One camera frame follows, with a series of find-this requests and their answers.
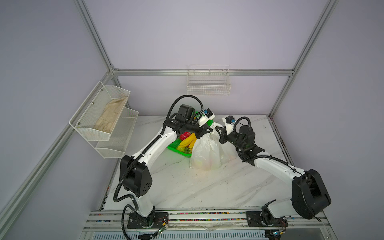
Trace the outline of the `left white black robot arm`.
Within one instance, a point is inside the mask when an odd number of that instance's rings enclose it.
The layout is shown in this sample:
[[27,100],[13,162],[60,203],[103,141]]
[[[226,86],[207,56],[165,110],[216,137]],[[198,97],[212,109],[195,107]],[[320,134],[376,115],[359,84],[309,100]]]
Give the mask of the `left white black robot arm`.
[[199,139],[213,132],[208,121],[214,118],[215,115],[210,109],[196,113],[194,108],[181,105],[177,113],[167,115],[163,127],[151,142],[133,156],[125,155],[121,159],[120,179],[113,201],[118,203],[127,198],[132,200],[133,205],[125,206],[133,211],[130,221],[143,228],[149,228],[155,223],[155,207],[146,197],[153,184],[151,166],[178,135],[189,132]]

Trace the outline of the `white lemon print plastic bag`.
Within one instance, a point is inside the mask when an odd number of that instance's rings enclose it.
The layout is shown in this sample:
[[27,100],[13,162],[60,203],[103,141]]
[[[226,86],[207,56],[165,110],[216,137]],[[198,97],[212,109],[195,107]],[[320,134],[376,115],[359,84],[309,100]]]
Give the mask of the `white lemon print plastic bag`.
[[238,158],[235,147],[226,142],[219,142],[219,133],[215,127],[223,127],[213,122],[210,126],[213,131],[197,139],[190,159],[190,168],[202,171],[217,170],[224,164]]

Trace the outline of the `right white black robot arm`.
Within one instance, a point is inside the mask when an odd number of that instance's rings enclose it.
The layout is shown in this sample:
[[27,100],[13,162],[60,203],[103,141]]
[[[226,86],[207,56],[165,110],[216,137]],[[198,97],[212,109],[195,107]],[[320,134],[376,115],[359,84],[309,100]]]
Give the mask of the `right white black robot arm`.
[[255,144],[255,133],[251,126],[241,126],[238,132],[233,130],[231,133],[227,133],[225,127],[215,127],[215,130],[221,144],[230,143],[235,146],[243,163],[269,172],[291,188],[290,197],[272,200],[262,206],[260,224],[269,227],[291,215],[300,215],[310,220],[332,203],[319,172],[296,168],[279,158],[263,155],[265,150]]

